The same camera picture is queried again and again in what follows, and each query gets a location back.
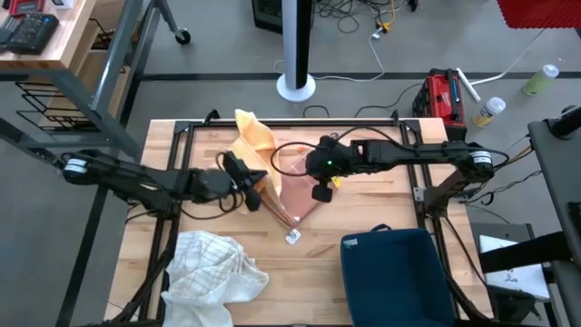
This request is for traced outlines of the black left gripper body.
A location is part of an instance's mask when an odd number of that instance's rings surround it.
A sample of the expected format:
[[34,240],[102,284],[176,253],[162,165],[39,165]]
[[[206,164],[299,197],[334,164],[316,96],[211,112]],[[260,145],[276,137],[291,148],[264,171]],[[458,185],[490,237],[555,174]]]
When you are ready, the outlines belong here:
[[233,152],[227,151],[223,154],[222,166],[240,190],[252,188],[253,180],[249,168]]

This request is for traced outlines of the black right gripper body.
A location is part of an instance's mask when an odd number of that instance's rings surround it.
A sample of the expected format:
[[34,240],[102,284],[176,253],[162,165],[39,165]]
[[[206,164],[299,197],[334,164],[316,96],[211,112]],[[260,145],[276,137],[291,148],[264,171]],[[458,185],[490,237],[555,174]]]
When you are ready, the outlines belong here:
[[333,190],[329,187],[329,181],[319,181],[311,190],[311,197],[322,203],[330,203],[332,200]]

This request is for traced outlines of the pink towel with white lines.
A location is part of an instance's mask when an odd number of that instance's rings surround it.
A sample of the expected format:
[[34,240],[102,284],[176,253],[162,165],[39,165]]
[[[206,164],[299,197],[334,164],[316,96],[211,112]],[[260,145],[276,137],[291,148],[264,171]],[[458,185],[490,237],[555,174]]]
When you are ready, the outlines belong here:
[[306,159],[307,152],[287,169],[290,176],[281,173],[277,183],[273,177],[268,177],[260,190],[262,203],[288,230],[297,229],[321,204],[311,196],[312,188],[319,182],[305,175]]

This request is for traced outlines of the yellow towel with white lines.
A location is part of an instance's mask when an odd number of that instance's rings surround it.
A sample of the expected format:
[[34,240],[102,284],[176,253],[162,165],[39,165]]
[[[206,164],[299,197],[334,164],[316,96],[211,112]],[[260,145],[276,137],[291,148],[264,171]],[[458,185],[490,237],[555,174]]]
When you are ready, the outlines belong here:
[[254,113],[236,109],[235,123],[239,137],[228,147],[237,158],[240,158],[251,169],[264,170],[267,175],[262,178],[255,190],[259,192],[262,203],[273,213],[283,210],[280,194],[282,190],[281,174],[271,163],[271,156],[277,149],[277,140],[269,127],[261,123]]

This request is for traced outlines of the white waffle towel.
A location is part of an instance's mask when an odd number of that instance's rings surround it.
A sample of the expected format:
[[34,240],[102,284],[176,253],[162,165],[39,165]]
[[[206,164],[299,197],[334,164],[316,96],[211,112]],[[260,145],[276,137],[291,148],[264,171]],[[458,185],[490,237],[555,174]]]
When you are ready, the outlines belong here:
[[269,282],[242,245],[205,231],[178,235],[166,272],[162,327],[233,327],[226,305],[254,300]]

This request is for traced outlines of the navy and white fabric basket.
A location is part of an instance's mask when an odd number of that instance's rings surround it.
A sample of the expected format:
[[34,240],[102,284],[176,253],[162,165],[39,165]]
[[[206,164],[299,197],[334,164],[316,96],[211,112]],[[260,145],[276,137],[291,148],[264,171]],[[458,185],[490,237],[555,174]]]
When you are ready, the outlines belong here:
[[354,327],[454,327],[452,295],[428,231],[381,224],[345,235],[340,263]]

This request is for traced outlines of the red and black toolbox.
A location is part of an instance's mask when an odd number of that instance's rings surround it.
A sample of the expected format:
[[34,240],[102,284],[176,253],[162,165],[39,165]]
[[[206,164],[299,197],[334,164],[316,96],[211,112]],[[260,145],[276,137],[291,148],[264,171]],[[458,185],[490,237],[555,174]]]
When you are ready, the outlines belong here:
[[442,120],[449,141],[465,141],[468,132],[459,82],[457,70],[433,68],[412,103],[414,117]]

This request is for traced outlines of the black box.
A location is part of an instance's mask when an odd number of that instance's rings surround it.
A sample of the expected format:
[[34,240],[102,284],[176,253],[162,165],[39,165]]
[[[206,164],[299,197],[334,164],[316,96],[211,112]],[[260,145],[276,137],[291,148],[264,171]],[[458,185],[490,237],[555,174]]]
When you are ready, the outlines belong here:
[[282,34],[281,0],[251,0],[251,6],[256,27]]

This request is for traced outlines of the white tube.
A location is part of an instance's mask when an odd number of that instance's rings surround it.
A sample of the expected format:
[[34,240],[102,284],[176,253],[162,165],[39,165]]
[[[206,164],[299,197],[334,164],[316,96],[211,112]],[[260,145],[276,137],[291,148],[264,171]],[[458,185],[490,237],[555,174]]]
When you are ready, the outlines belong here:
[[474,86],[471,84],[471,82],[468,80],[466,75],[463,73],[463,71],[459,67],[457,67],[456,70],[458,72],[459,79],[461,80],[462,84],[467,88],[467,90],[470,93],[473,100],[476,103],[479,103],[481,101],[481,97],[479,96],[479,94],[476,91],[476,89],[474,88]]

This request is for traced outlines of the white and yellow spray can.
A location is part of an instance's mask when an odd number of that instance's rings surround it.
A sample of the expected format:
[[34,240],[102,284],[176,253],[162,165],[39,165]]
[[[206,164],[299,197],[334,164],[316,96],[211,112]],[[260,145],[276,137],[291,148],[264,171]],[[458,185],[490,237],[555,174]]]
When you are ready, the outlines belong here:
[[506,102],[499,97],[491,97],[472,118],[472,123],[479,128],[486,127],[507,107]]

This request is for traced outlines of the white paper sheet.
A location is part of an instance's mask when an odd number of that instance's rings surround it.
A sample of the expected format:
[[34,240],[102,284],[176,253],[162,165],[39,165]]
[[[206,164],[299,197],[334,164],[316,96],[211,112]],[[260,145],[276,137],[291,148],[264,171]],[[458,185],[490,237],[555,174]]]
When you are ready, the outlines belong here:
[[[478,238],[481,254],[517,244],[514,241],[486,235],[479,235]],[[526,292],[540,301],[547,302],[550,300],[550,294],[543,273],[543,265],[540,263],[511,268],[505,271],[487,272],[485,274],[485,280],[489,286]]]

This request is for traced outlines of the red flat device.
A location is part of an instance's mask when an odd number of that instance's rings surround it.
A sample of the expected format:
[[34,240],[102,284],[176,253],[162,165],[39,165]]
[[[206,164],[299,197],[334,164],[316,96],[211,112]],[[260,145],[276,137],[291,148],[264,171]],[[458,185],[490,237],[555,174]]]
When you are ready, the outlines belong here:
[[38,13],[44,10],[44,0],[5,0],[3,8],[14,16]]

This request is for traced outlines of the red panel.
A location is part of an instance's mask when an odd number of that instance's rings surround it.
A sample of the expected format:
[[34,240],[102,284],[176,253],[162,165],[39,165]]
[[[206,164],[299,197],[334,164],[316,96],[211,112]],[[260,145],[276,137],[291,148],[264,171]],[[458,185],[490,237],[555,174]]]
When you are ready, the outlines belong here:
[[497,0],[513,29],[581,28],[581,0]]

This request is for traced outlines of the black metal table frame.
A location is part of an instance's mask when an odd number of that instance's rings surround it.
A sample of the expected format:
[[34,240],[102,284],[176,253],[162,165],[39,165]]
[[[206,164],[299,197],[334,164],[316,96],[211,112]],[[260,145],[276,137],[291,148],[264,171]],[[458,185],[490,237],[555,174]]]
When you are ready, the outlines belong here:
[[[443,123],[438,119],[407,120],[395,126],[392,119],[261,119],[276,135],[277,144],[303,141],[316,144],[323,134],[347,131],[356,124],[370,125],[399,142],[440,143],[446,139]],[[214,166],[214,155],[238,138],[232,119],[219,119],[203,125],[202,120],[152,120],[145,140],[141,164],[153,168],[205,168]],[[149,262],[166,247],[169,236],[178,232],[204,230],[230,236],[240,243],[258,267],[269,274],[270,282],[259,296],[246,303],[227,305],[235,325],[295,325],[305,327],[351,325],[343,290],[340,268],[340,239],[385,223],[393,229],[418,226],[409,172],[419,186],[440,184],[454,172],[451,165],[427,168],[405,166],[373,175],[356,175],[341,179],[333,202],[320,204],[300,224],[302,236],[294,245],[284,240],[287,229],[271,212],[262,207],[256,213],[230,213],[210,221],[187,216],[157,223],[141,216],[125,225],[122,246],[113,278],[104,320],[113,320],[133,298],[143,283]],[[486,288],[470,267],[458,238],[450,231],[453,225],[480,269],[478,247],[464,205],[449,203],[448,223],[426,226],[439,233],[437,241],[445,243],[447,254],[442,261],[463,292],[492,317]]]

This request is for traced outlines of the wooden workbench with grey frame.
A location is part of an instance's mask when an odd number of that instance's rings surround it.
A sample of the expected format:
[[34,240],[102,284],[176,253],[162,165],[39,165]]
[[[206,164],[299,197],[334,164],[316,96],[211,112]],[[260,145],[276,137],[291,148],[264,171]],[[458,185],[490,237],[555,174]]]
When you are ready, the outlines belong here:
[[96,85],[88,88],[73,66],[83,51],[83,34],[95,3],[75,0],[72,8],[63,11],[46,5],[59,25],[43,52],[0,54],[0,81],[27,82],[37,77],[48,82],[94,126],[92,131],[55,129],[47,132],[48,141],[41,142],[0,118],[0,139],[48,164],[57,161],[57,148],[108,148],[140,159],[143,149],[127,133],[126,125],[159,20],[165,21],[179,44],[192,40],[190,32],[176,23],[168,0],[125,0],[103,67],[96,73]]

